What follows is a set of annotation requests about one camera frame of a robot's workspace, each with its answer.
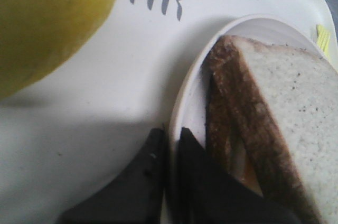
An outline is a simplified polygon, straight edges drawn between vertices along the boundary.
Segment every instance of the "yellow tag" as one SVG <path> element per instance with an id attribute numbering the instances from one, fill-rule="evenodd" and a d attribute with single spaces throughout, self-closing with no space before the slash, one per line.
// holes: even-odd
<path id="1" fill-rule="evenodd" d="M 326 58 L 330 61 L 331 58 L 328 52 L 328 44 L 330 43 L 331 34 L 324 26 L 318 24 L 317 35 L 318 35 L 317 45 L 319 46 L 319 48 L 321 48 Z"/>

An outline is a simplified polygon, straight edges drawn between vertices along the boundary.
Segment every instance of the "bread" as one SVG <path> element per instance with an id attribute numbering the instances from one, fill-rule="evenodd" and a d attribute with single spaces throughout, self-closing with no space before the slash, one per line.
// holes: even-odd
<path id="1" fill-rule="evenodd" d="M 207 60 L 263 195 L 304 223 L 336 223 L 337 72 L 304 50 L 239 36 L 220 37 Z"/>

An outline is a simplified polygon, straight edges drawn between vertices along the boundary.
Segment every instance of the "lemon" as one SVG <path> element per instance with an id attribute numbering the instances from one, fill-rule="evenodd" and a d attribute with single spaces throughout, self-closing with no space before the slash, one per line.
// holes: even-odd
<path id="1" fill-rule="evenodd" d="M 0 0 L 0 99 L 52 72 L 102 25 L 114 0 Z"/>

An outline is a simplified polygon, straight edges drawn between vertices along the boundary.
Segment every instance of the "sandwich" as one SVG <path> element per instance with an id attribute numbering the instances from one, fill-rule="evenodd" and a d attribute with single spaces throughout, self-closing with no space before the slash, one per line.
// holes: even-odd
<path id="1" fill-rule="evenodd" d="M 317 54 L 222 36 L 212 71 L 206 150 L 306 224 L 338 219 L 338 74 Z"/>

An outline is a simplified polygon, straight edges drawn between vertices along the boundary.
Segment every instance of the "black plastic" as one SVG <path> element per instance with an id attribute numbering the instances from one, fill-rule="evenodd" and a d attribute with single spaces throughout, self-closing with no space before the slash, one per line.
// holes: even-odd
<path id="1" fill-rule="evenodd" d="M 182 223 L 301 224 L 291 211 L 225 172 L 187 128 L 181 132 L 178 158 Z"/>
<path id="2" fill-rule="evenodd" d="M 166 142 L 161 129 L 152 129 L 129 165 L 106 187 L 66 211 L 64 224 L 159 223 Z"/>

